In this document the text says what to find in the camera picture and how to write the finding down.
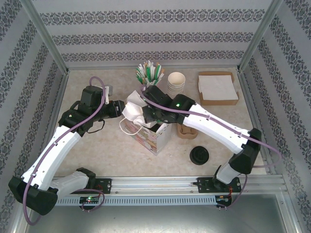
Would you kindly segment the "white paper napkin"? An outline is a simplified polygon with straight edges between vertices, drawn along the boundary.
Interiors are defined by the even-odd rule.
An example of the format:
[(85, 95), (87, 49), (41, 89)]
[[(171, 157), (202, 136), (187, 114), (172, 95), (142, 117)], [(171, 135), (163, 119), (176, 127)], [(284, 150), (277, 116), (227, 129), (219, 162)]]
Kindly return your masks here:
[(134, 90), (126, 99), (125, 108), (122, 111), (123, 116), (133, 122), (135, 125), (140, 125), (146, 128), (153, 127), (156, 123), (146, 123), (142, 108), (147, 106), (147, 103), (140, 97), (138, 92)]

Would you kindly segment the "cartoon animal paper bag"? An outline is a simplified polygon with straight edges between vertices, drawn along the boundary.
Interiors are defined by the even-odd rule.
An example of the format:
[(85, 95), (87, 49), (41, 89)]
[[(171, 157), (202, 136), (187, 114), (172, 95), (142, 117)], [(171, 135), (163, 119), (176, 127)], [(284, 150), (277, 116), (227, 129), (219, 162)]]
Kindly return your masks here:
[(171, 124), (158, 123), (151, 128), (135, 125), (124, 116), (119, 122), (119, 128), (126, 135), (131, 136), (147, 150), (157, 155), (168, 143), (171, 138)]

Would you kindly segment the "stack of white paper cups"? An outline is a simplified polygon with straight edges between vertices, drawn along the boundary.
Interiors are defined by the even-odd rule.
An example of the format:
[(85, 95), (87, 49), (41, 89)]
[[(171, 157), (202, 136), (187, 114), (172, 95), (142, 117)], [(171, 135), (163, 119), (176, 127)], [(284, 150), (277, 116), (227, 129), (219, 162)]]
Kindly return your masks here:
[(180, 72), (173, 72), (168, 76), (168, 92), (172, 95), (181, 94), (184, 89), (186, 77)]

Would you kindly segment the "green white wrapped straw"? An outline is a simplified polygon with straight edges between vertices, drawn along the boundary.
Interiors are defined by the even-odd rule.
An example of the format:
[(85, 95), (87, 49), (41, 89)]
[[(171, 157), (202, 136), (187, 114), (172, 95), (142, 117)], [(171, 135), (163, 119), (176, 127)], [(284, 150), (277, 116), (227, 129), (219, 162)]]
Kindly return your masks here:
[(153, 76), (154, 80), (158, 80), (158, 78), (160, 76), (161, 68), (162, 68), (162, 66), (159, 63), (157, 63), (155, 70), (154, 70), (154, 76)]
[(136, 74), (141, 84), (147, 84), (145, 66), (139, 64), (136, 68)]

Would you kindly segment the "brown pulp cup carrier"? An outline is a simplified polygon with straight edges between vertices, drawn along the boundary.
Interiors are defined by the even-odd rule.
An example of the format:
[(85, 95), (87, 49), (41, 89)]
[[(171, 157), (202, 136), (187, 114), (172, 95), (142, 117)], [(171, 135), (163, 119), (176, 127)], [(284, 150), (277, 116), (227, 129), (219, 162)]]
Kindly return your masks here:
[(198, 131), (194, 128), (177, 124), (177, 136), (182, 139), (195, 139), (198, 136)]

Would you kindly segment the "brown cardboard tray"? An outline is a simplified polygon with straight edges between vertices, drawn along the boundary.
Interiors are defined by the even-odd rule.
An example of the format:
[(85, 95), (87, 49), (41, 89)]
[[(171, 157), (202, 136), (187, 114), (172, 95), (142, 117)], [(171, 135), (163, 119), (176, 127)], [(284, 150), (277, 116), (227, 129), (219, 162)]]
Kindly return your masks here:
[[(235, 81), (233, 73), (229, 71), (202, 71), (202, 72), (199, 72), (198, 76), (199, 75), (231, 75), (233, 83)], [(205, 105), (205, 106), (236, 105), (239, 101), (239, 99), (238, 100), (203, 100), (202, 94), (200, 92), (199, 92), (199, 98), (200, 98), (201, 105)]]

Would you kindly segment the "white napkin stack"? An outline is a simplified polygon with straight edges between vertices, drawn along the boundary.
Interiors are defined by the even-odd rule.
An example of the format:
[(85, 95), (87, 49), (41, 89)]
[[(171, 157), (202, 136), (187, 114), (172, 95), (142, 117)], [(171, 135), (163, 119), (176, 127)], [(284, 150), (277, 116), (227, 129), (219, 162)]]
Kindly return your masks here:
[(238, 100), (231, 75), (199, 75), (199, 92), (203, 100)]

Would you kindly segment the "black cup lid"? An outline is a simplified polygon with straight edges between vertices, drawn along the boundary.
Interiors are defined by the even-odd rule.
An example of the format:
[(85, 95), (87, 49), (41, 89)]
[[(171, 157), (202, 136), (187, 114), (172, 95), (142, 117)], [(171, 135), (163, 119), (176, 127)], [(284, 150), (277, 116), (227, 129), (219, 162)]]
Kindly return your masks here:
[(202, 146), (196, 146), (190, 151), (190, 160), (195, 165), (203, 165), (209, 160), (209, 152)]

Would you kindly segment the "aluminium frame post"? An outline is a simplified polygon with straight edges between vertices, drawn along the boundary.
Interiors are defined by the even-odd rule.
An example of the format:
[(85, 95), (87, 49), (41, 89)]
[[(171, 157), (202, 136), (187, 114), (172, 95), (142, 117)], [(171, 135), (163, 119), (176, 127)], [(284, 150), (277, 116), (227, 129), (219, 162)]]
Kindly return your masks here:
[(284, 0), (272, 0), (271, 1), (267, 11), (265, 12), (262, 18), (262, 21), (260, 22), (253, 38), (250, 41), (250, 44), (248, 45), (244, 55), (242, 56), (242, 59), (238, 65), (239, 72), (242, 72), (246, 69), (246, 66), (248, 65), (253, 53), (255, 52), (258, 44), (262, 40), (270, 23), (272, 22), (275, 14), (278, 12), (283, 2)]
[(29, 16), (30, 20), (36, 27), (37, 32), (39, 33), (41, 39), (47, 46), (49, 52), (51, 53), (53, 59), (56, 61), (58, 67), (61, 71), (65, 74), (68, 73), (68, 67), (58, 50), (52, 36), (50, 35), (46, 25), (44, 24), (40, 14), (36, 10), (32, 0), (19, 0), (22, 7), (25, 9), (27, 15)]

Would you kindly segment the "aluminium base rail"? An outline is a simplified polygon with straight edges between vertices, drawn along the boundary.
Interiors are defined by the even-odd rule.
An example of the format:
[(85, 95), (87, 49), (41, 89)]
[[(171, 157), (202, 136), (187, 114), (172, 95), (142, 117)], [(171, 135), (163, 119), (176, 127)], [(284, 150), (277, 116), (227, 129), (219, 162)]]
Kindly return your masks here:
[[(111, 177), (108, 190), (112, 195), (190, 195), (199, 194), (196, 176), (167, 177)], [(240, 176), (243, 194), (281, 194), (288, 193), (285, 180), (281, 175)]]

